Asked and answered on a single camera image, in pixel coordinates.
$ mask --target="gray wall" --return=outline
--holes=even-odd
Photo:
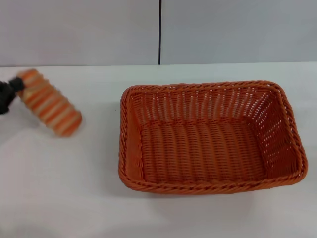
[[[0,66],[157,64],[158,0],[1,0]]]
[[[162,64],[317,61],[317,0],[163,0]]]

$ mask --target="basket rim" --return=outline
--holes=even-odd
[[[284,120],[291,142],[298,155],[298,170],[292,174],[266,178],[254,181],[218,181],[217,183],[152,183],[144,180],[133,180],[126,173],[126,141],[128,131],[128,109],[129,98],[135,93],[156,93],[156,92],[180,92],[180,91],[199,91],[199,90],[223,90],[245,87],[259,87],[270,89],[279,95],[279,101],[283,109]],[[295,123],[294,113],[287,100],[284,90],[276,83],[270,81],[237,81],[223,83],[202,83],[202,84],[170,84],[170,85],[137,85],[129,87],[124,91],[120,101],[120,140],[119,140],[119,164],[118,173],[121,181],[129,188],[137,191],[148,191],[157,193],[171,194],[229,194],[240,191],[251,191],[265,188],[272,188],[282,185],[292,185],[305,178],[308,172],[307,157],[299,137]]]

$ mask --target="wicker basket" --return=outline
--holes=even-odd
[[[134,86],[122,95],[118,172],[133,190],[229,194],[295,184],[307,170],[274,83]]]

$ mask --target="orange wicker basket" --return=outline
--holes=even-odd
[[[138,191],[229,194],[301,181],[308,162],[284,91],[267,81],[134,86],[118,172]]]

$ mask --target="white table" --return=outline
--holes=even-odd
[[[8,80],[21,68],[0,68]],[[23,104],[0,116],[1,238],[317,237],[317,62],[39,67],[84,117],[53,137]],[[119,100],[138,84],[270,80],[293,106],[310,168],[293,186],[233,195],[159,196],[117,175]]]

